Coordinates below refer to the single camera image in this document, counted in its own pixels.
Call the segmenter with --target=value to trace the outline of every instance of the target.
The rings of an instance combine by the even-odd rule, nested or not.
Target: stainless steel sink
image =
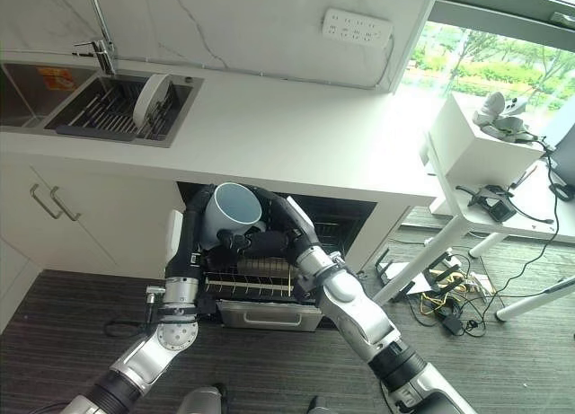
[[[166,98],[141,128],[132,113],[147,77],[133,75],[95,77],[44,128],[67,136],[169,146],[187,113],[184,108],[191,105],[192,92],[199,87],[198,79],[171,79]]]
[[[94,74],[90,68],[2,64],[0,125],[38,126],[62,101]]]
[[[137,128],[132,113],[149,73],[120,71],[109,76],[66,68],[73,77],[74,89],[48,91],[45,76],[36,66],[2,67],[2,130],[159,147],[172,144],[203,82],[170,75],[166,98],[155,106],[145,125]]]

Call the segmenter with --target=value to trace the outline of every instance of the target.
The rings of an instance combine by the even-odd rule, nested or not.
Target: mug handle
[[[257,229],[260,230],[261,232],[265,232],[265,231],[266,231],[266,223],[264,223],[263,221],[258,221],[258,222],[256,222],[254,225],[252,225],[252,227],[257,228]]]

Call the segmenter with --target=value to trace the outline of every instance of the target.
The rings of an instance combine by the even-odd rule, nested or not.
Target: label sticker
[[[73,91],[76,88],[74,78],[65,68],[38,66],[38,73],[44,78],[44,84],[51,91]]]

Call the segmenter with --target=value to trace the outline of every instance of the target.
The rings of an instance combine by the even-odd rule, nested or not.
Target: sink faucet
[[[108,26],[104,20],[102,9],[100,8],[100,3],[98,0],[90,1],[92,2],[93,10],[96,13],[96,19],[98,19],[98,23],[100,24],[100,30],[102,31],[103,39],[84,41],[81,43],[76,43],[74,46],[92,46],[93,53],[98,58],[98,62],[100,63],[100,67],[102,68],[103,72],[107,75],[115,75],[116,67],[114,66],[114,58],[116,55],[116,48],[114,46],[114,42],[111,39],[110,31],[108,30]]]
[[[100,67],[103,72],[107,75],[115,75],[116,67],[113,64],[113,56],[115,54],[114,46],[110,45],[106,40],[91,40],[83,41],[81,43],[76,43],[75,47],[78,46],[92,46],[94,55],[98,58]],[[78,56],[91,56],[92,54],[76,53]]]

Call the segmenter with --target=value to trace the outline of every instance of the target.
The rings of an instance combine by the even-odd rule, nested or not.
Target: green trees
[[[441,92],[502,91],[548,110],[575,94],[575,53],[486,32],[429,22],[411,59],[405,82]]]

